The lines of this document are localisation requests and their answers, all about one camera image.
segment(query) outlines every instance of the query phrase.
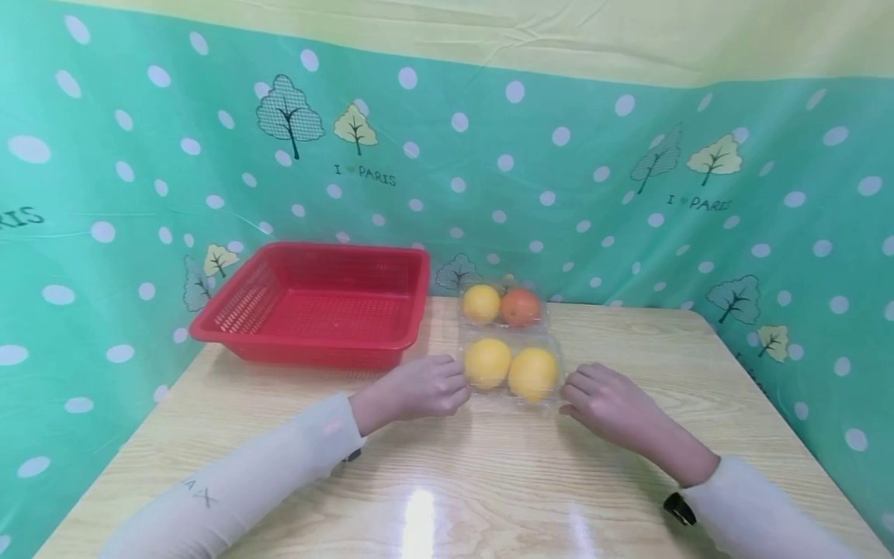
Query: table surface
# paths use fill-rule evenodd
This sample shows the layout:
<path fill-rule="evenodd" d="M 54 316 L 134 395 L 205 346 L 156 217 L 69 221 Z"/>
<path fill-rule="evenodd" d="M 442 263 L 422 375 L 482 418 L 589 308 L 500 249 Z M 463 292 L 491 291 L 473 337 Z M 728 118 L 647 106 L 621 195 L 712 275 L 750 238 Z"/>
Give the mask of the table surface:
<path fill-rule="evenodd" d="M 407 359 L 456 354 L 456 302 L 429 301 Z M 717 453 L 756 466 L 861 557 L 877 537 L 727 351 L 683 310 L 551 304 L 566 366 L 599 361 L 639 383 Z M 208 345 L 37 557 L 96 557 L 113 531 L 192 471 L 371 376 L 241 361 Z M 299 491 L 227 557 L 720 557 L 662 511 L 651 464 L 568 418 L 475 396 L 453 418 L 398 423 Z"/>

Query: lemon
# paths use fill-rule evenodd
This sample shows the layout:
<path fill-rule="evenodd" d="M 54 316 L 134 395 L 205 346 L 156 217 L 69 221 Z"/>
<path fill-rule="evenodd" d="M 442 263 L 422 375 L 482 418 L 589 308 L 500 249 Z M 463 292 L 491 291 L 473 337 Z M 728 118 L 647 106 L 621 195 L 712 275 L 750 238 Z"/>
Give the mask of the lemon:
<path fill-rule="evenodd" d="M 509 369 L 509 389 L 529 402 L 539 402 L 550 394 L 559 375 L 559 365 L 547 350 L 522 350 Z"/>
<path fill-rule="evenodd" d="M 474 285 L 462 296 L 462 316 L 471 322 L 493 322 L 500 314 L 500 294 L 487 284 Z"/>
<path fill-rule="evenodd" d="M 500 340 L 484 338 L 468 347 L 463 361 L 469 383 L 488 390 L 498 386 L 506 378 L 512 354 L 509 346 Z"/>

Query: white sleeve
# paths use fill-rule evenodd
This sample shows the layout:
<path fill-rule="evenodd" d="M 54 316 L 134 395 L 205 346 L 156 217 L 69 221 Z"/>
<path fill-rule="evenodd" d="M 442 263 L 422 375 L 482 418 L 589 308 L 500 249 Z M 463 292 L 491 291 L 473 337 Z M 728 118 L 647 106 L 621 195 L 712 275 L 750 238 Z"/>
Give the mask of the white sleeve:
<path fill-rule="evenodd" d="M 717 548 L 733 559 L 853 559 L 781 489 L 732 456 L 704 484 L 680 491 Z"/>
<path fill-rule="evenodd" d="M 99 557 L 217 557 L 365 441 L 347 396 L 319 402 L 159 496 L 112 535 Z"/>

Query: plastic clamshell container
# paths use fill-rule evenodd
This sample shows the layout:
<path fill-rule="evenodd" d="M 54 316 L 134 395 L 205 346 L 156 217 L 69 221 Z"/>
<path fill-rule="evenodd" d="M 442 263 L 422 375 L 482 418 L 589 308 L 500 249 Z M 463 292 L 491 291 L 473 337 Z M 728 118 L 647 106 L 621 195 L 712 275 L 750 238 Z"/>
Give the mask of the plastic clamshell container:
<path fill-rule="evenodd" d="M 273 242 L 190 325 L 244 360 L 387 371 L 416 340 L 426 307 L 422 250 Z"/>
<path fill-rule="evenodd" d="M 488 322 L 476 322 L 474 320 L 469 319 L 464 312 L 464 306 L 466 304 L 466 293 L 468 290 L 472 289 L 477 285 L 490 285 L 493 287 L 497 294 L 500 296 L 501 310 L 497 313 L 497 316 L 494 320 Z M 538 307 L 539 318 L 534 320 L 531 324 L 525 326 L 513 326 L 506 322 L 505 318 L 502 314 L 502 303 L 507 295 L 515 290 L 524 290 L 526 292 L 531 293 L 536 301 Z M 539 295 L 537 295 L 536 291 L 533 288 L 526 287 L 519 282 L 517 282 L 512 277 L 505 277 L 502 280 L 493 280 L 493 279 L 481 279 L 481 280 L 462 280 L 460 282 L 460 292 L 459 298 L 457 299 L 457 312 L 460 319 L 460 326 L 471 326 L 471 327 L 498 327 L 498 328 L 506 328 L 509 330 L 522 330 L 522 331 L 537 331 L 546 333 L 550 327 L 550 315 L 549 310 L 546 305 L 546 301 L 544 301 Z"/>
<path fill-rule="evenodd" d="M 560 401 L 559 390 L 565 384 L 565 364 L 562 358 L 561 347 L 559 341 L 549 334 L 540 332 L 532 332 L 525 330 L 509 330 L 503 328 L 461 328 L 460 329 L 460 358 L 466 363 L 468 349 L 475 343 L 485 338 L 494 338 L 500 340 L 509 346 L 512 362 L 510 364 L 510 373 L 507 374 L 500 384 L 493 388 L 486 388 L 477 385 L 476 382 L 468 378 L 469 383 L 479 395 L 493 397 L 504 401 L 514 402 L 517 405 L 528 407 L 552 407 Z M 522 396 L 514 394 L 510 389 L 510 380 L 512 363 L 527 348 L 540 348 L 549 352 L 555 359 L 556 377 L 555 380 L 544 390 L 540 391 L 536 402 L 532 402 Z"/>

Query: white polka dot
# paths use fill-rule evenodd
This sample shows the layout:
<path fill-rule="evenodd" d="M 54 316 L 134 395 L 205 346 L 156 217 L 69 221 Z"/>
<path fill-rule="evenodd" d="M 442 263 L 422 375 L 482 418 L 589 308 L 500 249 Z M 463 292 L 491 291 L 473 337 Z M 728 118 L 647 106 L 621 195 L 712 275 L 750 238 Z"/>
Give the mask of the white polka dot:
<path fill-rule="evenodd" d="M 627 95 L 622 95 L 615 101 L 615 113 L 617 113 L 618 116 L 627 116 L 633 111 L 633 107 L 636 104 L 637 100 L 629 93 Z"/>
<path fill-rule="evenodd" d="M 820 258 L 829 256 L 832 252 L 832 243 L 825 239 L 814 243 L 814 254 Z"/>
<path fill-rule="evenodd" d="M 152 399 L 156 401 L 156 403 L 161 402 L 164 397 L 167 396 L 167 386 L 161 385 L 152 393 Z"/>
<path fill-rule="evenodd" d="M 836 126 L 835 128 L 830 129 L 825 135 L 822 137 L 822 143 L 827 146 L 837 146 L 842 141 L 848 139 L 848 129 L 844 126 Z"/>
<path fill-rule="evenodd" d="M 50 148 L 34 136 L 13 136 L 6 142 L 9 152 L 25 163 L 46 163 L 50 160 Z"/>
<path fill-rule="evenodd" d="M 514 165 L 515 160 L 509 154 L 504 153 L 497 158 L 497 166 L 500 167 L 501 171 L 509 171 Z"/>
<path fill-rule="evenodd" d="M 316 57 L 316 53 L 309 48 L 301 51 L 301 65 L 308 72 L 316 72 L 320 67 L 320 59 Z"/>
<path fill-rule="evenodd" d="M 807 414 L 810 413 L 810 410 L 807 409 L 807 404 L 803 402 L 795 403 L 795 417 L 804 421 L 807 419 Z"/>
<path fill-rule="evenodd" d="M 564 126 L 560 126 L 552 131 L 552 143 L 560 148 L 567 144 L 568 140 L 571 140 L 571 131 Z"/>
<path fill-rule="evenodd" d="M 810 96 L 809 99 L 807 99 L 807 110 L 813 111 L 814 107 L 819 105 L 820 101 L 822 101 L 822 98 L 825 96 L 826 96 L 825 89 L 816 90 L 815 93 L 812 96 Z"/>
<path fill-rule="evenodd" d="M 404 89 L 415 88 L 417 82 L 416 71 L 409 67 L 401 68 L 401 71 L 397 73 L 397 81 L 401 83 L 401 87 Z"/>
<path fill-rule="evenodd" d="M 419 157 L 419 146 L 415 142 L 408 141 L 403 145 L 403 155 L 410 159 L 416 159 Z"/>
<path fill-rule="evenodd" d="M 789 346 L 789 357 L 793 361 L 800 361 L 804 357 L 804 348 L 797 343 L 792 343 Z"/>
<path fill-rule="evenodd" d="M 90 236 L 99 242 L 114 241 L 114 226 L 106 221 L 97 221 L 90 226 Z"/>
<path fill-rule="evenodd" d="M 44 301 L 54 305 L 70 305 L 74 303 L 74 291 L 64 285 L 48 285 L 40 294 Z"/>
<path fill-rule="evenodd" d="M 87 26 L 84 25 L 83 21 L 73 15 L 66 15 L 65 27 L 72 35 L 72 38 L 82 45 L 86 45 L 90 42 L 90 31 L 87 29 Z"/>
<path fill-rule="evenodd" d="M 866 433 L 860 429 L 848 429 L 845 431 L 844 440 L 848 443 L 851 450 L 859 453 L 869 448 L 869 441 L 866 440 Z"/>
<path fill-rule="evenodd" d="M 453 130 L 464 132 L 468 129 L 468 117 L 463 113 L 456 113 L 450 119 L 450 124 L 453 127 Z"/>
<path fill-rule="evenodd" d="M 152 298 L 156 296 L 156 287 L 149 282 L 140 284 L 139 288 L 137 288 L 137 294 L 144 301 L 152 301 Z"/>
<path fill-rule="evenodd" d="M 864 196 L 872 196 L 881 190 L 880 176 L 867 176 L 856 186 L 856 191 Z"/>
<path fill-rule="evenodd" d="M 28 350 L 20 345 L 0 345 L 0 367 L 18 365 L 28 358 Z"/>
<path fill-rule="evenodd" d="M 850 359 L 847 357 L 839 357 L 835 360 L 835 366 L 833 368 L 835 370 L 835 374 L 839 377 L 844 377 L 847 373 L 850 372 Z"/>
<path fill-rule="evenodd" d="M 259 81 L 255 84 L 255 96 L 257 96 L 258 99 L 267 97 L 268 93 L 270 93 L 270 86 L 265 84 L 263 81 Z"/>
<path fill-rule="evenodd" d="M 732 131 L 732 139 L 740 144 L 744 144 L 745 140 L 748 139 L 748 128 L 746 128 L 745 126 L 740 126 L 736 130 Z"/>
<path fill-rule="evenodd" d="M 19 466 L 18 471 L 16 471 L 16 475 L 22 479 L 25 478 L 33 478 L 41 474 L 44 470 L 49 468 L 50 459 L 46 456 L 37 456 L 35 458 L 31 458 L 26 460 L 21 466 Z"/>
<path fill-rule="evenodd" d="M 510 103 L 518 103 L 525 98 L 525 86 L 520 81 L 511 81 L 506 86 L 506 98 Z"/>
<path fill-rule="evenodd" d="M 698 104 L 698 109 L 696 109 L 699 113 L 704 111 L 711 104 L 711 99 L 714 98 L 713 93 L 708 93 L 704 97 L 702 97 L 702 102 Z"/>
<path fill-rule="evenodd" d="M 211 209 L 220 209 L 224 207 L 224 199 L 216 194 L 212 194 L 205 198 L 205 203 L 208 204 L 208 207 Z"/>
<path fill-rule="evenodd" d="M 119 161 L 118 163 L 114 164 L 114 170 L 116 173 L 118 173 L 118 176 L 121 177 L 122 181 L 133 182 L 134 174 L 133 169 L 131 169 L 130 165 L 124 163 L 123 161 Z"/>
<path fill-rule="evenodd" d="M 192 31 L 190 33 L 190 44 L 192 48 L 195 49 L 197 53 L 202 56 L 208 54 L 208 43 L 205 41 L 205 38 L 199 35 L 196 31 Z"/>
<path fill-rule="evenodd" d="M 291 156 L 281 149 L 276 150 L 276 153 L 274 153 L 274 157 L 276 158 L 276 163 L 282 165 L 283 167 L 291 167 Z"/>
<path fill-rule="evenodd" d="M 236 126 L 236 123 L 232 120 L 232 117 L 226 111 L 217 111 L 217 120 L 221 122 L 224 128 L 229 128 L 230 130 Z"/>
<path fill-rule="evenodd" d="M 804 204 L 804 201 L 807 199 L 807 195 L 803 192 L 789 192 L 785 195 L 785 199 L 782 201 L 789 208 L 797 208 L 798 206 Z"/>
<path fill-rule="evenodd" d="M 605 179 L 609 178 L 610 174 L 611 169 L 607 166 L 603 165 L 601 167 L 596 167 L 596 170 L 593 171 L 593 180 L 596 182 L 605 182 Z"/>
<path fill-rule="evenodd" d="M 124 363 L 133 357 L 133 348 L 127 344 L 116 345 L 105 352 L 105 358 L 112 363 Z"/>
<path fill-rule="evenodd" d="M 166 88 L 171 85 L 171 76 L 168 75 L 168 72 L 164 71 L 164 68 L 155 65 L 149 66 L 147 74 L 152 83 L 156 84 L 159 88 Z"/>
<path fill-rule="evenodd" d="M 770 256 L 770 245 L 766 243 L 756 244 L 751 247 L 751 253 L 758 258 L 767 258 Z"/>
<path fill-rule="evenodd" d="M 65 403 L 65 411 L 68 411 L 69 413 L 87 413 L 92 409 L 93 401 L 83 396 L 71 398 Z"/>

